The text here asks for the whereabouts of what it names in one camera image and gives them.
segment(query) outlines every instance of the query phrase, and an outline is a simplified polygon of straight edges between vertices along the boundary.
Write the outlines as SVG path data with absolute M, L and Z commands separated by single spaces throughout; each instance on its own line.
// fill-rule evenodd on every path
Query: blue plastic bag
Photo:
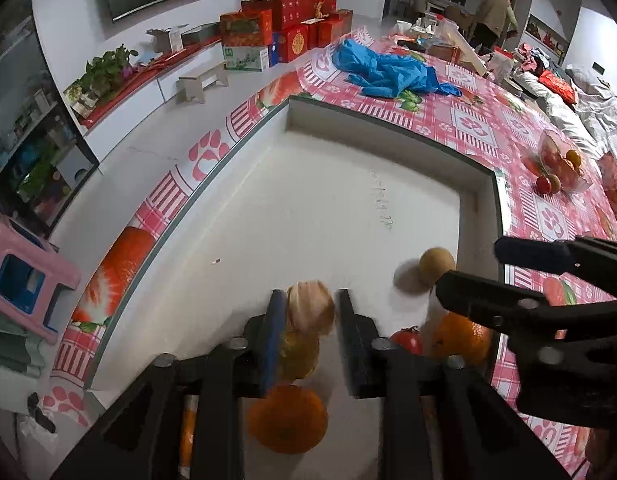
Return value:
M 420 93 L 461 95 L 457 86 L 439 83 L 433 67 L 410 56 L 377 54 L 353 40 L 345 40 L 337 47 L 333 63 L 350 73 L 348 80 L 371 97 L 395 98 L 405 88 Z

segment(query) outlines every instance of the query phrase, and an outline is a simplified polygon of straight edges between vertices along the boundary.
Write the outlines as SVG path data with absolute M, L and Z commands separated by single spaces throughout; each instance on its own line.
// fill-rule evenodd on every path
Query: glass cabinet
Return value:
M 27 0 L 0 37 L 0 206 L 48 235 L 96 166 L 48 72 Z

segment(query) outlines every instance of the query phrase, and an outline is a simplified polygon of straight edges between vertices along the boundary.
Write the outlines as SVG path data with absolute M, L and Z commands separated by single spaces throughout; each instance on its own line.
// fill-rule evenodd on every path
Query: white tile floor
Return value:
M 353 27 L 366 25 L 374 38 L 382 37 L 394 23 L 395 18 L 381 23 L 364 16 L 353 19 Z M 311 50 L 292 65 L 301 66 L 316 55 L 317 50 Z M 178 158 L 186 156 L 197 140 L 239 104 L 290 69 L 289 64 L 278 64 L 263 73 L 229 72 L 230 86 L 208 88 L 205 104 L 188 103 L 177 96 L 159 107 L 112 150 L 51 236 L 51 241 L 76 263 L 83 276 L 78 290 L 61 296 L 51 320 L 53 325 L 66 326 L 99 263 L 141 202 Z M 47 348 L 47 362 L 52 361 L 55 350 Z M 53 452 L 34 438 L 20 438 L 23 464 L 31 480 L 48 479 L 70 450 L 66 443 L 81 437 L 76 434 L 79 427 L 72 421 L 66 419 L 67 424 L 63 424 L 64 415 L 57 414 L 55 419 L 58 440 Z

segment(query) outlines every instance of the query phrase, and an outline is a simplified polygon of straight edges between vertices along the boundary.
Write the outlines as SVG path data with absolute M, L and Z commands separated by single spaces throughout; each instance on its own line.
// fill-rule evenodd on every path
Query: red gift box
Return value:
M 280 63 L 290 63 L 300 57 L 309 47 L 308 25 L 294 25 L 280 31 L 277 40 Z
M 267 46 L 272 43 L 271 10 L 229 12 L 220 16 L 224 46 Z
M 333 41 L 340 38 L 344 33 L 344 20 L 324 20 L 319 23 L 319 36 L 317 37 L 317 46 L 324 47 Z
M 244 0 L 243 11 L 270 9 L 272 12 L 272 28 L 276 32 L 283 28 L 296 25 L 301 19 L 300 0 Z
M 317 38 L 319 38 L 319 24 L 323 21 L 324 20 L 312 18 L 303 23 L 303 25 L 308 27 L 308 50 L 311 50 L 317 46 Z
M 330 14 L 335 10 L 334 5 L 335 0 L 324 0 L 324 5 L 322 5 L 322 12 L 324 14 Z
M 302 22 L 315 18 L 315 0 L 300 0 L 300 19 Z
M 353 11 L 351 9 L 339 9 L 335 12 L 331 12 L 329 18 L 337 18 L 345 22 L 344 34 L 351 32 L 353 28 Z

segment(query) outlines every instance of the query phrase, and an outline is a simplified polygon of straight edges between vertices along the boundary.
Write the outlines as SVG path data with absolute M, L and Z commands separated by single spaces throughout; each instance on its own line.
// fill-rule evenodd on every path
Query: pink plastic stool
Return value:
M 75 290 L 79 280 L 79 270 L 50 243 L 0 216 L 0 312 L 55 344 L 50 314 L 61 287 Z

